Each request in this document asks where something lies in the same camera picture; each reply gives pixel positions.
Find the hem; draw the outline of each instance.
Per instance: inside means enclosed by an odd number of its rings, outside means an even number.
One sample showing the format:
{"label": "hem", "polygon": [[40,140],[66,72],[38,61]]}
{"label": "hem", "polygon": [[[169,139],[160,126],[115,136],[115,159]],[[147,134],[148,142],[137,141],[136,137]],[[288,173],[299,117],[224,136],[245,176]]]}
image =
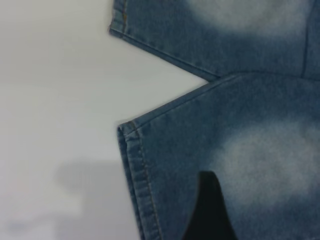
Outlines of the hem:
{"label": "hem", "polygon": [[163,240],[143,157],[140,134],[133,121],[117,129],[120,154],[141,240]]}
{"label": "hem", "polygon": [[220,78],[220,76],[200,69],[190,63],[171,56],[168,53],[165,53],[161,50],[156,49],[155,47],[149,46],[141,40],[137,40],[134,36],[129,34],[127,29],[127,3],[129,0],[114,0],[113,9],[112,9],[112,21],[109,27],[109,33],[117,38],[123,39],[125,42],[138,47],[150,54],[153,54],[180,69],[183,69],[189,73],[192,73],[202,79],[205,79],[208,82],[213,82]]}

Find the faded denim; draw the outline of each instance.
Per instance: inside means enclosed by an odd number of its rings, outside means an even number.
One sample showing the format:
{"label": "faded denim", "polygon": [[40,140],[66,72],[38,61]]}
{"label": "faded denim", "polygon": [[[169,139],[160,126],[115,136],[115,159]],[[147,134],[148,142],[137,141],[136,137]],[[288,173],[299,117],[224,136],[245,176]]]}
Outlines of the faded denim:
{"label": "faded denim", "polygon": [[320,240],[319,0],[115,0],[110,33],[210,82],[118,128],[142,240],[182,239],[201,171],[238,240]]}
{"label": "faded denim", "polygon": [[141,239],[182,239],[200,171],[219,179],[239,240],[320,239],[319,93],[313,80],[236,74],[122,124]]}
{"label": "faded denim", "polygon": [[319,0],[115,0],[110,33],[207,81],[320,79]]}

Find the white surface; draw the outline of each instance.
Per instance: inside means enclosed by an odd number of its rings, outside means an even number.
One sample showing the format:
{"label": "white surface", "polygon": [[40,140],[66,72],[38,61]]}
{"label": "white surface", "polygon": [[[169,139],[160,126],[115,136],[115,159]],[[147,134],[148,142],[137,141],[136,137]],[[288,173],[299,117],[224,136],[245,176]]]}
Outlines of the white surface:
{"label": "white surface", "polygon": [[111,0],[0,0],[0,239],[137,240],[116,126],[204,84],[107,34]]}

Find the jeans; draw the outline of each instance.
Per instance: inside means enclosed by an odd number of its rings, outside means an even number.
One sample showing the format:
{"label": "jeans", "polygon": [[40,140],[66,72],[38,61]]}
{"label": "jeans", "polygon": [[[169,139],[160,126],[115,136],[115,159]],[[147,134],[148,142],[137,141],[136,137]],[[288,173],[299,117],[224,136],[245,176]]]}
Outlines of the jeans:
{"label": "jeans", "polygon": [[110,33],[210,82],[320,79],[319,0],[115,0]]}
{"label": "jeans", "polygon": [[210,82],[118,127],[142,240],[183,238],[202,171],[238,240],[320,240],[320,1],[115,0],[110,33]]}

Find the light wash patch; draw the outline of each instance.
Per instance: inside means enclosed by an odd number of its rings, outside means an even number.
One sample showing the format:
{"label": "light wash patch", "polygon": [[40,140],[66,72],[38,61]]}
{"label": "light wash patch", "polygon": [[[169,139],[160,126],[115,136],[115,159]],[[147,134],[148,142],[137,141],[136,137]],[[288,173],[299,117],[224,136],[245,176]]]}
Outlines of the light wash patch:
{"label": "light wash patch", "polygon": [[306,122],[273,122],[239,130],[213,156],[232,204],[272,207],[305,198],[320,181],[320,130]]}
{"label": "light wash patch", "polygon": [[265,37],[290,37],[306,27],[309,0],[187,0],[204,24]]}

